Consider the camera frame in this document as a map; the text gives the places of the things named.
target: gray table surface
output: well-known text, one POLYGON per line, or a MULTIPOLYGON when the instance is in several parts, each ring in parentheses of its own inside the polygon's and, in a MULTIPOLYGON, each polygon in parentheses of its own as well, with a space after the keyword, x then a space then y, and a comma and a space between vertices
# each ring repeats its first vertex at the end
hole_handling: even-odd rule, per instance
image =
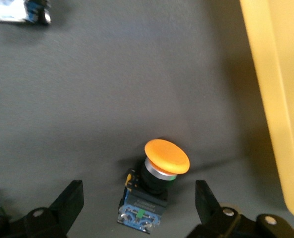
POLYGON ((0 24, 0 200, 20 218, 74 179, 71 238, 185 237, 197 179, 249 218, 294 227, 238 1, 54 0, 52 25, 0 24), (125 172, 168 139, 190 171, 150 236, 116 223, 125 172))

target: yellow bin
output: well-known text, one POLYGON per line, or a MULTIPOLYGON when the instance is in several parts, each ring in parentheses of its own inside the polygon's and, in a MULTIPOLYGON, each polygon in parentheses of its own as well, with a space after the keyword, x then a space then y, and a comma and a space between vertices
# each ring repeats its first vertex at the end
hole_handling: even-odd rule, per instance
POLYGON ((294 214, 294 0, 240 0, 285 203, 294 214))

